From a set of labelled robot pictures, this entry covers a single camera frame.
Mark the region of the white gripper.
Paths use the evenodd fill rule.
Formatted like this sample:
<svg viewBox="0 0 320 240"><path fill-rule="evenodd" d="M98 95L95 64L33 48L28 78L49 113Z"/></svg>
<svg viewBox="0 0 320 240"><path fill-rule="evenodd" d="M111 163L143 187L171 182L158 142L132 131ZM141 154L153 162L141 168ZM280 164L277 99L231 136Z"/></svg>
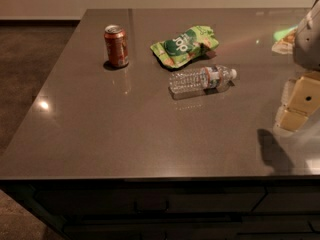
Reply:
<svg viewBox="0 0 320 240"><path fill-rule="evenodd" d="M285 83L275 118L278 132L296 132L320 108L320 0L298 24L293 57L296 64L317 71Z"/></svg>

